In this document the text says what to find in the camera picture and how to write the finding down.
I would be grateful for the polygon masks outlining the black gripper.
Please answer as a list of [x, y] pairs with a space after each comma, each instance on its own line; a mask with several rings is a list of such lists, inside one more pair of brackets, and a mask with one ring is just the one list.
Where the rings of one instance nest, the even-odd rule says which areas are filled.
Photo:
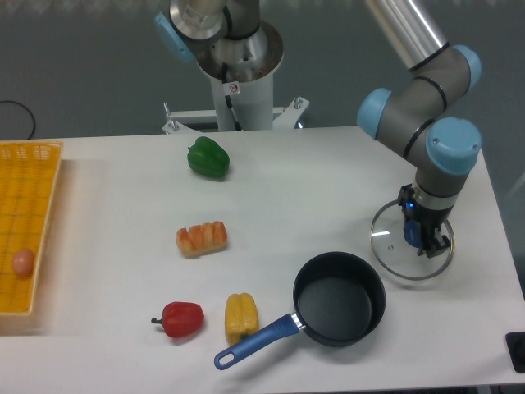
[[404, 239], [418, 249], [418, 256], [434, 258], [451, 247], [441, 227], [454, 207], [454, 197], [437, 197], [417, 184], [402, 186], [398, 205], [404, 215]]

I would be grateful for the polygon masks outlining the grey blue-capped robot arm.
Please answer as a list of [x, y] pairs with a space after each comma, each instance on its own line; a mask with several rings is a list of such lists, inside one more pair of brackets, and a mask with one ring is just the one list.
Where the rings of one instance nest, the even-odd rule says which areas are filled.
[[[372, 91], [362, 102], [358, 126], [416, 169], [398, 203], [404, 238], [429, 258], [450, 250], [442, 225], [477, 162], [482, 146], [469, 121], [447, 117], [447, 108], [479, 80], [478, 55], [450, 46], [417, 1], [370, 1], [368, 10], [398, 53], [412, 80], [399, 94]], [[256, 1], [173, 1], [154, 19], [158, 36], [182, 62], [197, 62], [212, 86], [220, 131], [290, 128], [299, 118], [293, 104], [273, 112], [273, 74], [284, 46], [260, 17]]]

